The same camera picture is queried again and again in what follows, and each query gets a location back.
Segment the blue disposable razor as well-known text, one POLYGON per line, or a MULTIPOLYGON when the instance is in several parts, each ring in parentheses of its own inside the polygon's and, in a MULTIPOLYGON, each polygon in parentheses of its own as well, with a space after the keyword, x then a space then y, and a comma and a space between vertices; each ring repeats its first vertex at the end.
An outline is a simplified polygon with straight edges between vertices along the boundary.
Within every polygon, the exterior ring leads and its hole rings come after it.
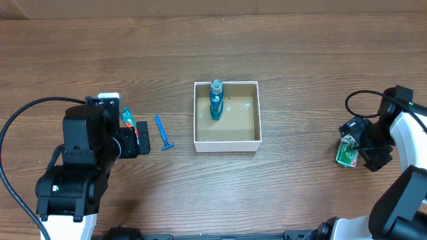
POLYGON ((163 140, 163 142, 164 142, 164 146, 162 147, 162 151, 165 151, 165 150, 167 150, 167 149, 171 149, 172 147, 174 147, 175 146, 175 144, 174 143, 169 143, 168 142, 168 140, 167 140, 167 135, 165 134, 165 130, 164 130, 164 128, 163 128, 163 125, 162 125, 162 123, 161 123, 161 120, 160 120, 160 118, 159 118, 159 116, 158 115, 156 115, 155 116, 155 121, 156 121, 156 123, 157 123, 157 127, 158 127, 158 129, 159 129, 159 132, 160 132, 160 135, 161 135, 161 138, 162 138, 162 140, 163 140))

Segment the blue mouthwash bottle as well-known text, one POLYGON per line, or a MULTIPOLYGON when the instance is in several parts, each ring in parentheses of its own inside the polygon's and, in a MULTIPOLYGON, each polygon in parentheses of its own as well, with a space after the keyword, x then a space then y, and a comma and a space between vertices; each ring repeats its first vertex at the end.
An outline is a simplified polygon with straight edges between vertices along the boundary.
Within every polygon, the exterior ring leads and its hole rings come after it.
POLYGON ((224 108, 224 86, 219 79, 211 82, 209 90, 210 113, 214 121, 219 121, 224 108))

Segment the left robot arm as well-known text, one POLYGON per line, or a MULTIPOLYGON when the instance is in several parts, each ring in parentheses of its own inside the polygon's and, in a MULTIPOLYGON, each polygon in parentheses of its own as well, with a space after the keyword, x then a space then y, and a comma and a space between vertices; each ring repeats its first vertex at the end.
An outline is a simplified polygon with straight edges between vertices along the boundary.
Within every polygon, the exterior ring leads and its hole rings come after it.
POLYGON ((90 239, 113 165, 150 152, 147 123, 120 127, 117 107, 78 105, 65 112, 63 138, 35 187, 41 238, 90 239))

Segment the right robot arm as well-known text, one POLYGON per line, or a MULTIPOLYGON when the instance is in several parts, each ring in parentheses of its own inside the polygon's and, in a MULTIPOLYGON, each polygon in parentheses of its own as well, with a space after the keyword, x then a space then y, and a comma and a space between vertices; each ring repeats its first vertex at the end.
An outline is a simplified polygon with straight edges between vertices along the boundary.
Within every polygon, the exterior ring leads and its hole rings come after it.
POLYGON ((377 113, 353 113, 339 128, 335 162, 377 172, 393 159, 400 174, 377 200, 369 214, 333 217, 308 233, 306 239, 425 239, 426 108, 413 100, 413 90, 396 85, 377 94, 377 113))

